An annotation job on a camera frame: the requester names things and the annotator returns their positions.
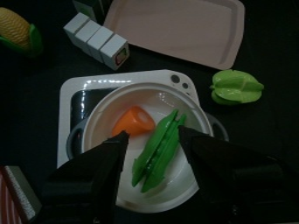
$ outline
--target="white tray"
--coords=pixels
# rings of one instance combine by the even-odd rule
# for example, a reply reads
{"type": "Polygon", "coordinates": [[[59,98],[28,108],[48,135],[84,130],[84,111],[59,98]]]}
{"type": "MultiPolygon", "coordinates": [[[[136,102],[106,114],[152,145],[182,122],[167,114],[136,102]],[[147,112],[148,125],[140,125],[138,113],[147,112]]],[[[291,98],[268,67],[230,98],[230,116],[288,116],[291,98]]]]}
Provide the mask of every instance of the white tray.
{"type": "Polygon", "coordinates": [[[135,46],[224,70],[239,51],[244,5],[239,0],[115,0],[104,26],[135,46]]]}

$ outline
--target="black surface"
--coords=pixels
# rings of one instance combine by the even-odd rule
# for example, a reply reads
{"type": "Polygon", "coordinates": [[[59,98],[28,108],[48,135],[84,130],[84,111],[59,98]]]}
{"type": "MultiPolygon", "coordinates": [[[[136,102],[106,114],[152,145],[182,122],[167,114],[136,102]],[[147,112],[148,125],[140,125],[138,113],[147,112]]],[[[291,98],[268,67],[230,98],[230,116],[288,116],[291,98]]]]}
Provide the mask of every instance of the black surface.
{"type": "MultiPolygon", "coordinates": [[[[170,69],[187,74],[200,105],[224,124],[230,141],[282,158],[299,171],[299,8],[295,0],[242,1],[244,38],[232,69],[251,73],[264,84],[259,101],[236,107],[211,99],[211,77],[219,71],[130,46],[131,57],[115,72],[70,41],[63,26],[76,15],[71,0],[3,0],[42,32],[44,54],[28,60],[0,45],[1,157],[18,164],[38,194],[56,169],[59,105],[63,82],[80,76],[170,69]]],[[[194,223],[204,221],[196,194],[166,213],[139,214],[119,209],[118,223],[194,223]]]]}

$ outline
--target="white box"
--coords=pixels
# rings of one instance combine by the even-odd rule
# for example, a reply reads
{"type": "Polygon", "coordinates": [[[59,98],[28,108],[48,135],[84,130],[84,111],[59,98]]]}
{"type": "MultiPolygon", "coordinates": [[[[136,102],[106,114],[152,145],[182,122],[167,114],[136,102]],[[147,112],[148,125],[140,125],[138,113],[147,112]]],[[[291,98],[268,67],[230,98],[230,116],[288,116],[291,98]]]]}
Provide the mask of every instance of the white box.
{"type": "Polygon", "coordinates": [[[100,54],[106,65],[118,70],[130,56],[127,40],[115,34],[100,48],[100,54]]]}
{"type": "Polygon", "coordinates": [[[100,54],[102,46],[108,42],[111,37],[114,36],[114,32],[104,26],[98,29],[98,32],[88,40],[88,49],[92,57],[103,63],[103,58],[100,54]]]}
{"type": "Polygon", "coordinates": [[[90,56],[91,52],[88,47],[88,41],[94,36],[94,34],[96,33],[96,31],[99,30],[99,28],[100,25],[95,21],[90,20],[79,30],[78,34],[75,35],[76,40],[79,41],[79,48],[90,56]]]}
{"type": "Polygon", "coordinates": [[[90,17],[86,16],[83,13],[79,13],[63,27],[66,33],[70,36],[70,40],[75,46],[80,46],[80,43],[76,40],[75,35],[88,21],[90,17]]]}

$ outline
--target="toy vegetable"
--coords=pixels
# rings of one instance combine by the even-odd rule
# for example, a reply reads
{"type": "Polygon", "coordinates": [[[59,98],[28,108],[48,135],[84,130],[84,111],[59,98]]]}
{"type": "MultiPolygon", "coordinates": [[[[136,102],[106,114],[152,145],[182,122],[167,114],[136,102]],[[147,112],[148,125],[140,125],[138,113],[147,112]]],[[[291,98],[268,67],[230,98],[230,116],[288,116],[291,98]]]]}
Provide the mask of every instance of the toy vegetable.
{"type": "Polygon", "coordinates": [[[184,124],[186,115],[176,121],[178,109],[158,123],[144,150],[134,163],[132,186],[144,178],[142,193],[156,187],[163,179],[167,165],[172,161],[179,146],[179,125],[184,124]]]}
{"type": "Polygon", "coordinates": [[[134,106],[119,118],[112,129],[112,136],[124,130],[131,137],[139,136],[154,130],[155,120],[138,106],[134,106]]]}
{"type": "Polygon", "coordinates": [[[0,41],[28,58],[43,52],[42,35],[36,27],[4,7],[0,7],[0,41]]]}
{"type": "Polygon", "coordinates": [[[236,70],[224,70],[212,76],[211,98],[218,104],[236,105],[256,101],[264,85],[255,77],[236,70]]]}

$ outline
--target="corn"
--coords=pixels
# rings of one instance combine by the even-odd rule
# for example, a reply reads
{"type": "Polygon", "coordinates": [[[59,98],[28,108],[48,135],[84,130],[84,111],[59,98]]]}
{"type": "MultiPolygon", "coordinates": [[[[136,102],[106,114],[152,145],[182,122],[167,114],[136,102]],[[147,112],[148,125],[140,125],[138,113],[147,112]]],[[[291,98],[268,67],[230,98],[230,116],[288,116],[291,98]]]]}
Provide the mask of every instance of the corn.
{"type": "Polygon", "coordinates": [[[11,10],[0,7],[0,36],[24,50],[31,49],[28,22],[11,10]]]}

